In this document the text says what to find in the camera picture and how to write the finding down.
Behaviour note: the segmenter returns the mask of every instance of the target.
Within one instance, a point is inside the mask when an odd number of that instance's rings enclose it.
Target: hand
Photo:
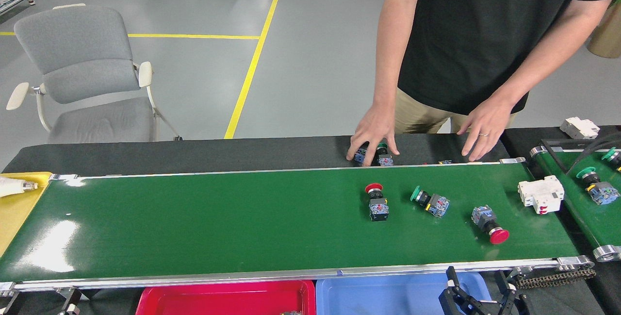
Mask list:
[[[469,161],[476,161],[488,153],[498,142],[508,124],[511,109],[514,105],[503,100],[494,100],[493,97],[482,102],[474,109],[457,134],[464,134],[470,127],[470,134],[461,151],[462,156],[470,153],[473,145],[476,146],[468,157]]]
[[[397,144],[394,142],[394,107],[371,105],[369,111],[364,114],[364,117],[356,127],[356,132],[351,136],[351,145],[346,156],[347,160],[351,161],[353,159],[360,145],[363,145],[364,142],[369,142],[362,165],[365,167],[370,166],[371,161],[375,157],[377,145],[384,138],[386,138],[388,149],[394,154],[399,154]]]

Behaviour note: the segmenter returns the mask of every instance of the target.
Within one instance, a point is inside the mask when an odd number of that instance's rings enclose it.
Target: blue bin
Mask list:
[[[468,294],[491,300],[481,275],[457,276]],[[438,296],[446,282],[444,273],[318,280],[317,315],[444,315]]]

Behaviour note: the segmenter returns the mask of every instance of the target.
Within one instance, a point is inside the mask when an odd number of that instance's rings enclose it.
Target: gray floor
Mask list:
[[[86,3],[121,12],[129,33],[259,36],[271,1],[36,0],[1,16],[0,32],[56,5]],[[235,138],[351,134],[372,98],[381,4],[279,0]],[[135,61],[153,63],[160,109],[186,139],[224,137],[256,45],[253,39],[131,38]],[[571,116],[619,124],[620,76],[619,59],[599,58],[583,47],[535,87],[514,127],[558,126]],[[0,35],[0,168],[22,147],[47,138],[34,98],[16,111],[4,109],[24,81],[39,85],[40,74],[15,36]],[[53,122],[66,110],[126,96],[72,105],[48,99],[46,108]],[[163,128],[162,139],[170,137]]]

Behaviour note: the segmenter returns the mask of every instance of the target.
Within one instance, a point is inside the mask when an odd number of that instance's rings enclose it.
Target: chair armrest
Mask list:
[[[15,110],[22,106],[24,99],[26,99],[26,95],[29,93],[34,93],[34,90],[28,85],[28,82],[18,84],[11,94],[9,102],[6,104],[6,109]]]
[[[138,85],[140,88],[147,87],[151,85],[151,79],[153,79],[153,68],[151,62],[145,61],[138,69]]]
[[[86,4],[84,3],[76,3],[76,4],[68,4],[68,5],[57,5],[56,7],[52,8],[52,10],[55,9],[60,9],[60,8],[67,8],[67,7],[82,7],[85,6]]]

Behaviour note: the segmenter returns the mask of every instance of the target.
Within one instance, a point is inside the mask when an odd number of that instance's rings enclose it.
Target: chair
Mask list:
[[[136,65],[123,18],[114,9],[94,5],[55,7],[15,24],[15,34],[43,74],[43,83],[20,83],[7,110],[22,105],[27,94],[37,98],[37,110],[48,143],[120,143],[158,140],[161,118],[151,93],[151,63]],[[137,91],[147,96],[86,107],[61,114],[53,127],[45,119],[43,96],[71,103],[102,94]]]

